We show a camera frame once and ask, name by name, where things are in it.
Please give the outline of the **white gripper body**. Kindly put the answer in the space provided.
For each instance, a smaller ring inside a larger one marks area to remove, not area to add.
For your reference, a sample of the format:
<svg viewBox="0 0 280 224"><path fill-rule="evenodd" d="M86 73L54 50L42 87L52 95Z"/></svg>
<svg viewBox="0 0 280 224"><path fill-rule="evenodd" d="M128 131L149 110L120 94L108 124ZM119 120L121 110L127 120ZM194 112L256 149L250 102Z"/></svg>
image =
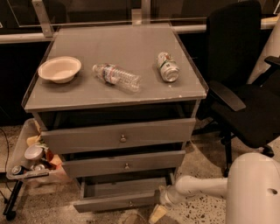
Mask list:
<svg viewBox="0 0 280 224"><path fill-rule="evenodd" d="M187 194L180 191L175 185L159 187L159 201L161 205L172 207L186 200Z"/></svg>

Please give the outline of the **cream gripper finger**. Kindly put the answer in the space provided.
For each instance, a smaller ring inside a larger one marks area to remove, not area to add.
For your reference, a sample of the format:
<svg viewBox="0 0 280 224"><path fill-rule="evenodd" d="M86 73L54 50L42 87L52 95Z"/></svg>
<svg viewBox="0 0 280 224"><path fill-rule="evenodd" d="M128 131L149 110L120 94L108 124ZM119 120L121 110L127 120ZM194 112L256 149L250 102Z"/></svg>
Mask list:
<svg viewBox="0 0 280 224"><path fill-rule="evenodd" d="M156 224L168 212L168 209L162 205L156 205L149 218L149 224Z"/></svg>

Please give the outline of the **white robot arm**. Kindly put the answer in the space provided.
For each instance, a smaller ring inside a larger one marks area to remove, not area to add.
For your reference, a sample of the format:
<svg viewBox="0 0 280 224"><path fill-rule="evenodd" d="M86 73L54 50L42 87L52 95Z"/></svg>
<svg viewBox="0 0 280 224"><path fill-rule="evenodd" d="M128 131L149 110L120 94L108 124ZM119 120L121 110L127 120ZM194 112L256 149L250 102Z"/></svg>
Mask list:
<svg viewBox="0 0 280 224"><path fill-rule="evenodd" d="M255 64L260 26L251 16L227 20L213 14L207 19L207 99L211 117L226 137L263 151L232 160L228 146L225 178L181 176L160 192L161 208L207 194L227 201L226 224L279 224L280 164L268 146L279 136L279 96L258 80L246 82Z"/></svg>

